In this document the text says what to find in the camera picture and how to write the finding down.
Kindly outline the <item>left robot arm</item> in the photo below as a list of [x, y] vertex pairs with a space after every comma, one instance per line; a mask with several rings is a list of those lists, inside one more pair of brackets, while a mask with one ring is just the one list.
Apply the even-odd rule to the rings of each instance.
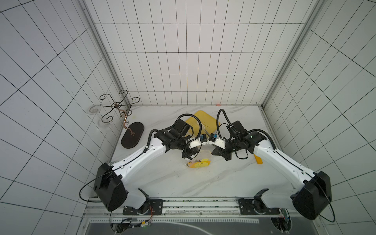
[[176, 129], [153, 129], [149, 133], [145, 147], [129, 157], [99, 166], [94, 180], [94, 192], [107, 211], [112, 212], [121, 206], [131, 207], [144, 213], [150, 205], [149, 196], [142, 189], [127, 189], [131, 178], [153, 160], [165, 155], [170, 150], [179, 150], [186, 159], [192, 159], [199, 152], [197, 146], [187, 138], [186, 127]]

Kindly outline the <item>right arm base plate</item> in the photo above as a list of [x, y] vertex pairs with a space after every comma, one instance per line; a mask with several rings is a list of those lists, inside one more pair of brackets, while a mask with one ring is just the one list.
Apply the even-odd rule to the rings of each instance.
[[261, 200], [240, 198], [238, 200], [241, 215], [279, 215], [279, 209], [267, 208]]

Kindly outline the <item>clear resealable zip bag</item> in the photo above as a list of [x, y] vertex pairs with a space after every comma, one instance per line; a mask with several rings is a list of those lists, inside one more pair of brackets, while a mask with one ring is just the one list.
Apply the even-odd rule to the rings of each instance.
[[189, 161], [187, 163], [187, 167], [189, 168], [200, 168], [200, 167], [208, 167], [211, 161], [209, 159], [200, 159], [195, 161]]

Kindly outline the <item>yellow block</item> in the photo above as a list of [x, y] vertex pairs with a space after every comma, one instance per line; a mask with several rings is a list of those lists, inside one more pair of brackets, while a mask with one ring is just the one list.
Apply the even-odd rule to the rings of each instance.
[[255, 157], [256, 163], [258, 165], [262, 165], [263, 164], [263, 161], [262, 161], [262, 159], [260, 157], [258, 157], [257, 155], [254, 155], [254, 157]]

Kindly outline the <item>aluminium mounting rail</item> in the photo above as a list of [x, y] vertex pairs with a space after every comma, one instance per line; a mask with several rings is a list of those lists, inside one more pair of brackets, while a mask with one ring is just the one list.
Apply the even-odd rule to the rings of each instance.
[[149, 208], [142, 211], [122, 204], [114, 211], [108, 211], [93, 198], [84, 211], [84, 218], [209, 218], [209, 217], [301, 217], [292, 209], [268, 209], [256, 212], [251, 197], [194, 197], [194, 198], [152, 198]]

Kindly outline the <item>dark oval rack base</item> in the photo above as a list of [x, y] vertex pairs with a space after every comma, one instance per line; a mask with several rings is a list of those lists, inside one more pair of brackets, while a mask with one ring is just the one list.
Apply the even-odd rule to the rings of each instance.
[[121, 145], [126, 149], [134, 148], [139, 143], [144, 130], [145, 127], [141, 122], [130, 124], [120, 141]]

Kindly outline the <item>clear glass on rack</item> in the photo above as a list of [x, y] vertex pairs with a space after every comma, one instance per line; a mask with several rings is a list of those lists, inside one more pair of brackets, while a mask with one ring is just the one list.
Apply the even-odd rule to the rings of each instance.
[[91, 107], [88, 108], [87, 110], [87, 114], [88, 115], [96, 115], [97, 113], [99, 113], [102, 109], [102, 106], [100, 105], [93, 105]]

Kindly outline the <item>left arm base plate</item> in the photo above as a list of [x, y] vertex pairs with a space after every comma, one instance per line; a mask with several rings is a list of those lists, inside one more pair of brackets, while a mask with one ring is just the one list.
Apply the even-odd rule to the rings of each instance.
[[123, 215], [161, 215], [163, 210], [162, 199], [147, 199], [145, 203], [139, 208], [125, 206], [123, 209]]

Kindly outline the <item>yellow plastic tray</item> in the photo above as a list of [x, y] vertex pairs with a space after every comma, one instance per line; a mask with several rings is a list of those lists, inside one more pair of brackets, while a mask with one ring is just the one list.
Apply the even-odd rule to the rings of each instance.
[[[206, 112], [202, 110], [197, 111], [194, 115], [201, 121], [201, 124], [202, 124], [201, 135], [202, 134], [208, 134], [208, 135], [216, 134], [217, 126], [216, 126], [216, 119], [214, 117], [212, 117], [211, 115], [207, 114]], [[186, 134], [186, 137], [190, 135], [195, 137], [199, 131], [199, 124], [197, 120], [193, 117], [190, 117], [186, 120], [186, 123], [189, 124], [193, 128], [193, 130], [189, 128], [189, 131]]]

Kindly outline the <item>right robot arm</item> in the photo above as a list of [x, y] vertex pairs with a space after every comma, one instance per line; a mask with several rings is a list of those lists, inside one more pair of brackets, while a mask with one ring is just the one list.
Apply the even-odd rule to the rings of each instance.
[[240, 134], [228, 142], [218, 138], [213, 145], [213, 156], [229, 161], [233, 154], [245, 150], [270, 164], [290, 182], [291, 189], [265, 188], [253, 197], [254, 208], [259, 214], [266, 209], [289, 209], [315, 220], [332, 201], [330, 177], [323, 171], [314, 172], [284, 154], [264, 131]]

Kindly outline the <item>metal scroll cup rack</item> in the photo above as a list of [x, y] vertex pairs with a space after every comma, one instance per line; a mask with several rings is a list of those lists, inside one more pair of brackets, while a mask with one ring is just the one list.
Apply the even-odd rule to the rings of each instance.
[[119, 95], [123, 95], [123, 99], [121, 101], [118, 101], [118, 102], [116, 102], [110, 94], [102, 94], [99, 97], [100, 100], [106, 100], [106, 98], [109, 97], [110, 100], [113, 102], [111, 105], [100, 105], [102, 107], [111, 108], [111, 110], [109, 112], [107, 112], [101, 118], [101, 121], [103, 123], [106, 123], [106, 124], [110, 123], [113, 120], [113, 116], [110, 116], [110, 113], [112, 111], [118, 111], [120, 117], [124, 118], [122, 125], [123, 125], [124, 129], [126, 129], [127, 128], [127, 124], [129, 123], [129, 121], [127, 120], [127, 118], [132, 114], [131, 106], [134, 105], [134, 104], [139, 103], [141, 99], [139, 97], [134, 97], [134, 98], [131, 99], [133, 101], [132, 103], [123, 104], [123, 102], [125, 101], [127, 95], [129, 94], [129, 91], [128, 90], [120, 90], [118, 94]]

